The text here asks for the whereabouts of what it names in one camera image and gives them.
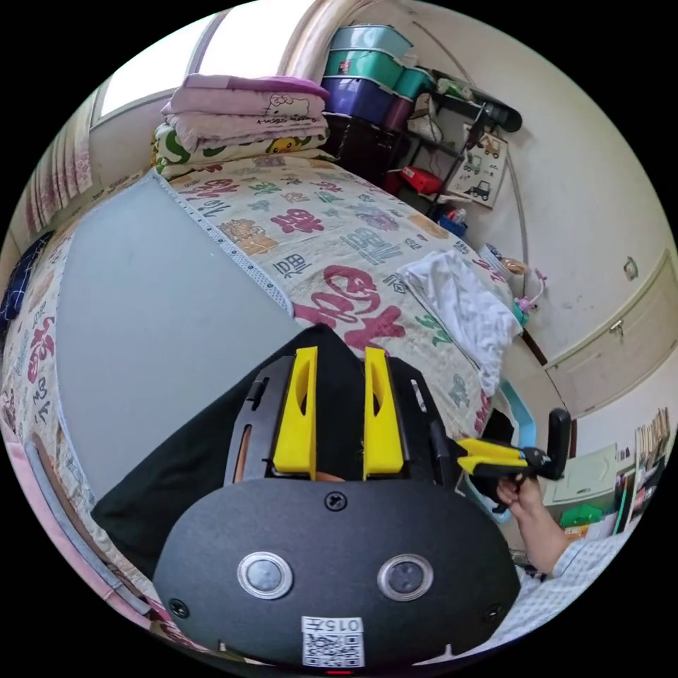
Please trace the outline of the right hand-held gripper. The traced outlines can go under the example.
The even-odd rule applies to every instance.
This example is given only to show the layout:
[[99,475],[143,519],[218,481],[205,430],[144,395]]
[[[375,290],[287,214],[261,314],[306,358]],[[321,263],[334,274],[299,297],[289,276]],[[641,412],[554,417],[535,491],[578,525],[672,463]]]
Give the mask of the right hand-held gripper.
[[510,445],[472,438],[460,439],[457,444],[466,454],[457,458],[457,464],[468,475],[501,475],[500,480],[516,480],[521,477],[537,479],[540,475],[551,480],[561,478],[561,475],[555,474],[553,461],[548,454],[535,447],[521,450]]

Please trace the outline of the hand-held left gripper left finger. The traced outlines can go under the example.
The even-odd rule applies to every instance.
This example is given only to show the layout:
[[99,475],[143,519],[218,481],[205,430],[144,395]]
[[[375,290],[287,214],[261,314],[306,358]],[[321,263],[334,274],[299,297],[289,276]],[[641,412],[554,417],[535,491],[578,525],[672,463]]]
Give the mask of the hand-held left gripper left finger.
[[292,362],[273,452],[280,474],[316,474],[317,362],[317,347],[298,349]]

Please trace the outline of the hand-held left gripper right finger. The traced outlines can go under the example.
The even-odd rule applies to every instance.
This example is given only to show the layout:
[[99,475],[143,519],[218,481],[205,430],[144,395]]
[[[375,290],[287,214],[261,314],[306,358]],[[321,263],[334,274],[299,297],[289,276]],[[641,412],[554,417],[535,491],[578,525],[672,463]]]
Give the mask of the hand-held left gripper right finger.
[[396,476],[405,463],[396,391],[384,350],[364,352],[363,479]]

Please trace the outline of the person's right hand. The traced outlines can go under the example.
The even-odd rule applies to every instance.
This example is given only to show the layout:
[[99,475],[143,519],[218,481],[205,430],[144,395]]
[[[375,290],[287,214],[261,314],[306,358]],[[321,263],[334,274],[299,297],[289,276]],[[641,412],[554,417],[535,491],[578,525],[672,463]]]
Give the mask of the person's right hand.
[[535,478],[503,478],[496,491],[500,502],[520,524],[535,520],[544,511],[540,484]]

